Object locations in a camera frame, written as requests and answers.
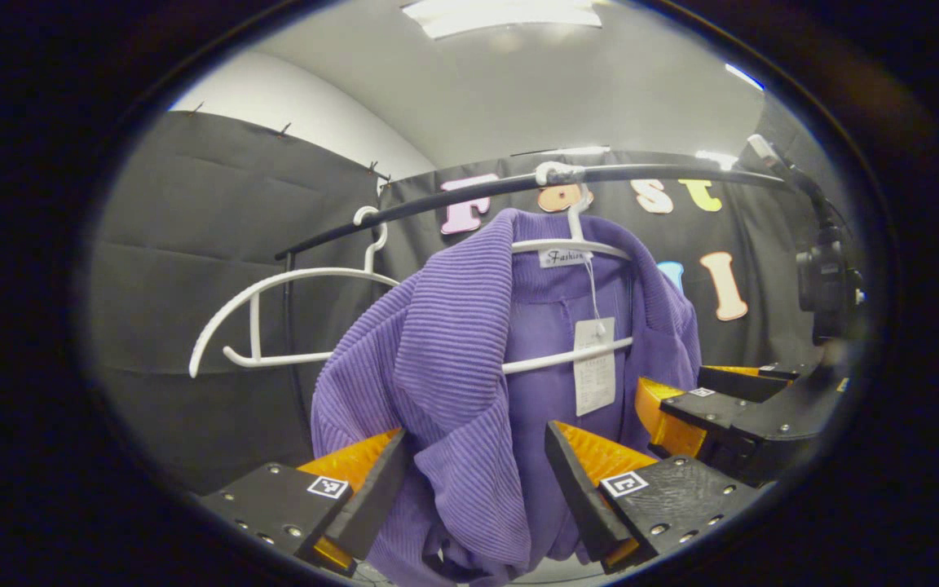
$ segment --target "clothing tag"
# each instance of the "clothing tag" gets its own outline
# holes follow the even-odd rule
[[[588,250],[543,249],[538,252],[538,267],[548,270],[548,268],[564,267],[564,265],[580,265],[592,257],[593,253]]]
[[[615,341],[615,319],[575,323],[575,350]],[[615,403],[615,353],[575,361],[575,416]]]

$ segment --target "black clothes rail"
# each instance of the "black clothes rail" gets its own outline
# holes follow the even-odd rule
[[[579,167],[576,174],[551,174],[547,185],[562,185],[563,183],[581,182],[616,182],[627,179],[710,179],[718,182],[748,183],[748,185],[765,187],[768,189],[790,189],[783,179],[773,175],[753,174],[751,171],[723,171],[719,168],[709,168],[700,165],[669,165],[659,163],[637,163],[631,165],[597,165],[593,167]],[[368,230],[379,226],[389,220],[398,220],[429,212],[446,205],[460,204],[462,201],[477,200],[478,197],[499,196],[503,193],[524,191],[541,187],[536,181],[535,174],[514,175],[512,178],[495,179],[495,181],[476,183],[476,185],[453,189],[437,196],[409,201],[398,207],[382,210],[377,214],[370,214],[361,220],[361,224],[349,223],[346,226],[321,233],[306,239],[301,244],[290,246],[275,255],[275,260],[282,260],[287,255],[295,255],[303,250],[313,249],[314,246],[325,242],[354,234],[358,231]]]

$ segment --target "black fabric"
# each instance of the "black fabric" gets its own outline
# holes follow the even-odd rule
[[[529,174],[544,161],[575,165],[668,163],[715,165],[696,157],[652,152],[607,152],[589,156],[528,155],[506,157],[472,165],[437,170],[389,183],[381,193],[381,208],[429,197],[441,183],[452,179],[496,174],[500,178]],[[812,230],[813,212],[802,197],[741,183],[712,182],[709,196],[722,201],[716,212],[694,204],[688,188],[675,179],[662,181],[673,201],[668,214],[648,212],[637,203],[630,182],[589,185],[596,200],[586,214],[614,220],[640,237],[657,263],[683,265],[682,285],[698,313],[701,356],[705,364],[761,365],[809,364],[817,350],[811,343],[812,315],[799,311],[795,253],[800,235]],[[482,226],[504,208],[543,212],[538,190],[494,196],[486,213],[474,215]],[[441,234],[447,209],[419,214],[389,223],[389,240],[381,251],[379,268],[395,279],[405,279],[437,250],[457,244],[473,232]],[[716,289],[701,257],[730,253],[731,271],[748,312],[737,320],[716,318]]]
[[[231,297],[284,270],[273,254],[375,205],[376,179],[354,162],[275,130],[172,112],[120,170],[93,235],[89,323],[95,370],[153,464],[205,493],[264,461],[309,461],[309,430],[287,369],[247,370],[249,306],[221,324],[197,379],[198,333]],[[361,267],[372,235],[308,250],[295,267]],[[294,351],[335,347],[381,292],[365,280],[293,284]],[[264,355],[288,354],[282,287],[261,294]],[[321,364],[298,365],[309,410]]]

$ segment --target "letter s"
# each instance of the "letter s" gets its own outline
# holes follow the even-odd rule
[[[657,179],[633,179],[629,182],[633,191],[637,193],[637,201],[644,210],[652,214],[668,214],[672,212],[672,200],[663,192],[664,185]]]

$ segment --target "ribbed knit fabric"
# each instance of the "ribbed knit fabric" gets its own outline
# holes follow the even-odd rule
[[[403,426],[414,467],[368,561],[398,585],[451,586],[422,558],[486,572],[497,587],[582,547],[544,456],[544,424],[562,420],[645,451],[633,409],[638,377],[692,389],[700,367],[694,308],[633,234],[584,216],[582,232],[626,250],[595,255],[597,305],[615,317],[619,382],[611,405],[575,415],[573,365],[502,374],[502,364],[571,349],[593,317],[582,265],[540,268],[515,241],[569,238],[566,216],[500,212],[479,233],[431,257],[372,305],[325,364],[312,408],[317,457]]]

